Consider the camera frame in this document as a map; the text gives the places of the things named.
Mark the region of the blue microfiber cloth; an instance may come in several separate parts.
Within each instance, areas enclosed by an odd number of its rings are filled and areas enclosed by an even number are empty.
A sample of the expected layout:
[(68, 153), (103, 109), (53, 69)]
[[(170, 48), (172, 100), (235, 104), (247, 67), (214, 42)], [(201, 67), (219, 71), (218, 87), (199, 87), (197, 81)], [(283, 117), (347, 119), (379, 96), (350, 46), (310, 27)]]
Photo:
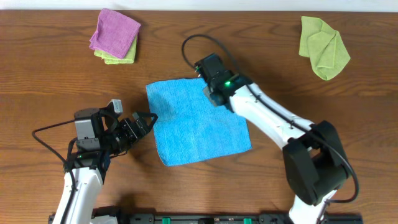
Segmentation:
[(202, 79), (151, 83), (146, 92), (158, 155), (166, 166), (181, 166), (246, 152), (252, 148), (246, 120), (213, 106)]

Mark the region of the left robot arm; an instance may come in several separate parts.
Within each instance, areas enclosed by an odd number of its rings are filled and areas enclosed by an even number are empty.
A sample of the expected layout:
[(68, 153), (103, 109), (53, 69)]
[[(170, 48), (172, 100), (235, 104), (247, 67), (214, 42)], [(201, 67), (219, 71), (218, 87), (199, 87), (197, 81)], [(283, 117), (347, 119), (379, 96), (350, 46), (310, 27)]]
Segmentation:
[(94, 209), (103, 188), (111, 159), (127, 154), (146, 136), (158, 116), (135, 112), (130, 120), (119, 120), (110, 107), (88, 108), (74, 114), (77, 138), (68, 146), (64, 188), (50, 223), (118, 223), (117, 214), (97, 215)]

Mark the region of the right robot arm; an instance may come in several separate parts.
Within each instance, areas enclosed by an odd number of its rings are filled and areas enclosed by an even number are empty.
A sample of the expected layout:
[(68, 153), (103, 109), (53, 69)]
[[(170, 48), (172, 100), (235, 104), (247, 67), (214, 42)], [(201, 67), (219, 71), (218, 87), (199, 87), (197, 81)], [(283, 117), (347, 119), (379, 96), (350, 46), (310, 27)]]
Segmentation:
[(248, 77), (224, 67), (217, 54), (196, 62), (204, 89), (216, 106), (242, 116), (272, 139), (283, 153), (286, 178), (295, 199), (293, 223), (321, 223), (331, 198), (351, 175), (335, 127), (303, 119), (268, 97)]

